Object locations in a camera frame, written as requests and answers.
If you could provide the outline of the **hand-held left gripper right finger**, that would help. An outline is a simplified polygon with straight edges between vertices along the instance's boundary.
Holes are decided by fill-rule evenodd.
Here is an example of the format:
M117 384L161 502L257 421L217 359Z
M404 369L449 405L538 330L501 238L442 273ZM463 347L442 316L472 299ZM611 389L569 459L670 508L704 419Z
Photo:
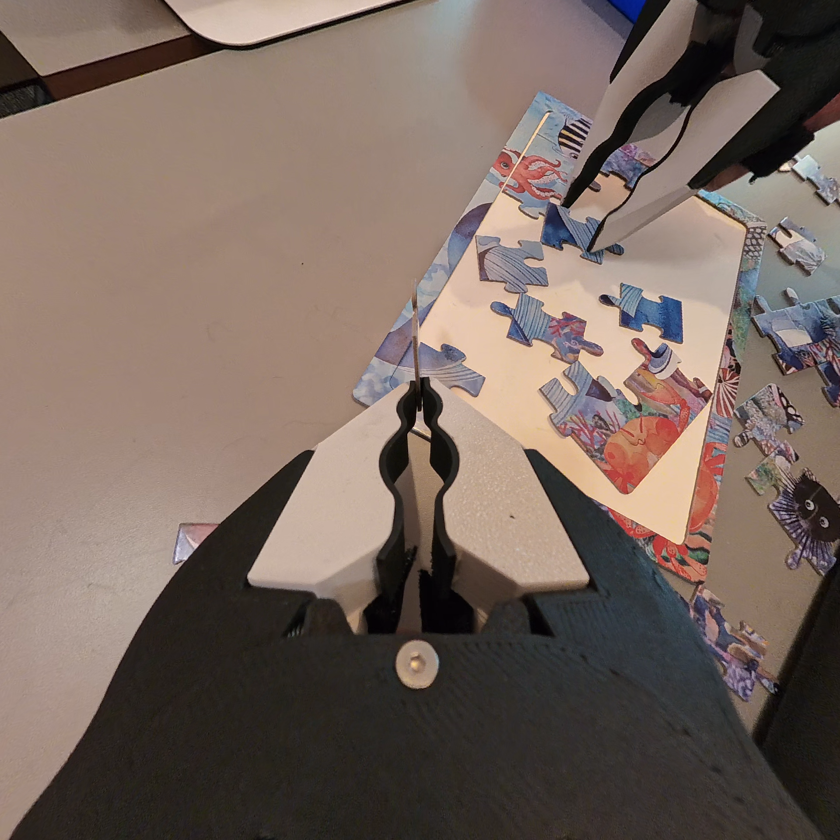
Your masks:
M473 632L476 615L524 595L584 589L589 575L519 442L437 382L424 382L434 502L425 632Z

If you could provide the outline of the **striped fish puzzle piece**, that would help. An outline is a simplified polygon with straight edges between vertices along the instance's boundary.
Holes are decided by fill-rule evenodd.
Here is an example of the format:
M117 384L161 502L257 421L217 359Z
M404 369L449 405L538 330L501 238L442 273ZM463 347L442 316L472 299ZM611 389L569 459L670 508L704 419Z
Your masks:
M591 129L592 121L586 117L581 116L568 121L558 134L558 145L562 155L576 161Z

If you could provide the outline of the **purple blue edge puzzle piece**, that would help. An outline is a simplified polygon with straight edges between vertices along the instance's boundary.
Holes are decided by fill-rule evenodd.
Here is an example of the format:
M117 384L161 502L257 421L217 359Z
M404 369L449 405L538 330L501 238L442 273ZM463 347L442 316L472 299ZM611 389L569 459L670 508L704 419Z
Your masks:
M653 155L634 143L628 143L610 154L601 166L600 173L621 178L625 188L632 191L638 178L657 162Z

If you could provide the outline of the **pale blue octopus arm piece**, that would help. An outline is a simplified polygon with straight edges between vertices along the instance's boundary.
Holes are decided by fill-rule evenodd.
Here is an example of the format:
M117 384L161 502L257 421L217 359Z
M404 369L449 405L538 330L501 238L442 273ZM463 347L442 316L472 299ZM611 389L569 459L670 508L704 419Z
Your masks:
M550 161L538 154L525 154L518 163L523 187L531 193L561 192L568 187L569 173L562 161Z

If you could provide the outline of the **sea print jigsaw puzzle board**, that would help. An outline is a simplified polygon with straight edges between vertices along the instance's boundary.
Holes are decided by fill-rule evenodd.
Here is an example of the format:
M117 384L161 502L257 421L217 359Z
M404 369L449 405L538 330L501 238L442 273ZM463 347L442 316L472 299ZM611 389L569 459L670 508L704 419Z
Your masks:
M638 487L619 492L606 477L605 461L590 459L550 423L553 409L540 388L557 378L574 393L564 375L571 364L554 359L549 343L534 340L529 347L507 338L509 318L490 304L514 308L518 294L501 282L481 281L476 252L478 235L499 237L510 248L521 239L541 242L545 215L521 213L508 185L521 182L518 163L525 154L562 161L571 176L573 161L560 152L558 134L581 116L544 92L535 96L419 283L419 342L463 351L465 364L486 381L477 397L454 387L458 396L526 448L539 450L606 508L651 561L700 583L707 578L765 226L717 194L700 192L630 237L623 255L605 253L600 265L568 244L562 250L542 245L543 260L527 259L549 278L548 286L528 286L527 294L551 317L568 312L585 320L584 338L603 347L601 357L580 354L592 378L606 378L637 403L624 382L643 361L632 345L641 339L651 350L666 343L680 358L681 372L711 390L709 403ZM682 301L683 343L663 340L648 325L641 332L622 327L620 310L599 302L601 294L618 297L622 283L642 288L653 301Z

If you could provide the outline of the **joined orange crab puzzle pieces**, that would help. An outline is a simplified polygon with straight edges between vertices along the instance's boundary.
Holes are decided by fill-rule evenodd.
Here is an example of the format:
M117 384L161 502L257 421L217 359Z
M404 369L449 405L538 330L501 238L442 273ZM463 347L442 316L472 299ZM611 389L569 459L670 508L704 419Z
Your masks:
M666 343L651 350L633 339L642 363L624 384L636 396L629 401L620 390L611 395L623 416L603 448L605 475L623 494L635 490L711 399L711 390L679 369L680 358Z

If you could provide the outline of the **dark blue striped whale piece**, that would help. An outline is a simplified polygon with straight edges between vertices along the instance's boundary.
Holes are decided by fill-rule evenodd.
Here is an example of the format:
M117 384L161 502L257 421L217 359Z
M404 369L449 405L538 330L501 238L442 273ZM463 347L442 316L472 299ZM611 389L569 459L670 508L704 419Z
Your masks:
M581 257L598 265L603 263L604 254L615 256L624 254L624 247L613 244L599 250L590 250L589 245L599 228L601 221L587 217L584 222L574 219L567 208L550 203L547 206L542 227L541 244L558 250L563 246L574 245L581 250Z

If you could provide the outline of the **blue swoosh corner puzzle piece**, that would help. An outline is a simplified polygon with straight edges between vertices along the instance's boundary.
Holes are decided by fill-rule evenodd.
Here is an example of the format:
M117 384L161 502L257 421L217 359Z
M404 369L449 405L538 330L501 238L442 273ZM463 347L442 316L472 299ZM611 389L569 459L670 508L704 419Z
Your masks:
M486 377L469 368L466 354L455 346L442 343L434 347L420 343L418 360L421 378L437 379L447 388L457 387L473 397L477 397L486 381Z

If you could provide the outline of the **pink coral seahorse puzzle piece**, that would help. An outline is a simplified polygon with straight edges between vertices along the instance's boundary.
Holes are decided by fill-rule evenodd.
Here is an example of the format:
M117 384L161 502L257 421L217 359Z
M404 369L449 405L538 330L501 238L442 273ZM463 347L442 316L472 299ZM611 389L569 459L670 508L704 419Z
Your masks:
M568 312L562 317L549 317L549 325L544 337L553 347L552 357L566 364L579 360L581 352L594 357L603 356L601 345L585 339L586 321Z

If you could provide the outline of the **dark blue striped puzzle piece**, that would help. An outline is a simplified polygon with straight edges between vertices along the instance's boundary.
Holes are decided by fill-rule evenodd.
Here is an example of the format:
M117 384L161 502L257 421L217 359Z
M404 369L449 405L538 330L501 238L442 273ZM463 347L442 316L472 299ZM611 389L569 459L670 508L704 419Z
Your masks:
M640 287L621 284L618 297L601 294L599 302L620 310L619 322L626 329L641 332L645 325L660 330L665 341L683 343L683 305L682 301L662 296L656 301L647 299Z

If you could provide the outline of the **striped whale belly puzzle piece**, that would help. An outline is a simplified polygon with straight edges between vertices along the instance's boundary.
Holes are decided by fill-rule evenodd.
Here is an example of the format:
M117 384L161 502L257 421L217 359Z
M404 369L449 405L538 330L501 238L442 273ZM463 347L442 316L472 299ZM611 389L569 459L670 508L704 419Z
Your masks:
M543 311L543 302L527 293L518 294L516 306L511 308L502 301L493 301L490 310L509 319L507 338L531 347L534 340L552 342L550 324L552 317Z

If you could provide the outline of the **pale striped whale fin piece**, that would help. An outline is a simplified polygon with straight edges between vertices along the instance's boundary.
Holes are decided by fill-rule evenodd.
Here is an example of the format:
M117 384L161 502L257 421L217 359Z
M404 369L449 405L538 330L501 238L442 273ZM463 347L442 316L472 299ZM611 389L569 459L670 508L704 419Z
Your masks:
M519 247L501 244L499 237L476 236L479 279L501 282L511 293L527 293L528 286L549 285L548 272L540 266L527 264L527 259L543 260L543 247L539 241L521 239Z

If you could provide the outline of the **purple grey peeled puzzle piece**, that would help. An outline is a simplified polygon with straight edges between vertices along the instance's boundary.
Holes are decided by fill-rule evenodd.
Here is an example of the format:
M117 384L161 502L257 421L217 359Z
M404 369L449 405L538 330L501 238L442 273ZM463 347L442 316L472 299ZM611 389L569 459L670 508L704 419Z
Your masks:
M217 527L215 522L180 523L172 554L173 564L179 565L186 561Z

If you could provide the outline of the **pale blue white striped piece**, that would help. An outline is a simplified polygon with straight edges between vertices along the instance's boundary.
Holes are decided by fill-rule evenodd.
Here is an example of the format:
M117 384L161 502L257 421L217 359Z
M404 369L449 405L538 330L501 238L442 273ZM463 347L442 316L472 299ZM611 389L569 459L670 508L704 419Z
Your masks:
M769 238L779 249L779 256L789 265L799 267L812 276L823 264L826 252L816 242L810 229L784 217L769 232Z

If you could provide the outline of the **black spiny fish puzzle piece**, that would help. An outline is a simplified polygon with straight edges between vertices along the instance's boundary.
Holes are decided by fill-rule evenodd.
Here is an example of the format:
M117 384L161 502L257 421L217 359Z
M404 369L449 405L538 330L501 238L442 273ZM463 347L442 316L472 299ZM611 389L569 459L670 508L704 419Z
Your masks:
M809 469L795 476L781 455L766 456L747 476L759 495L775 490L769 503L771 515L794 543L785 559L791 570L806 561L819 575L826 575L836 562L839 540L838 501Z

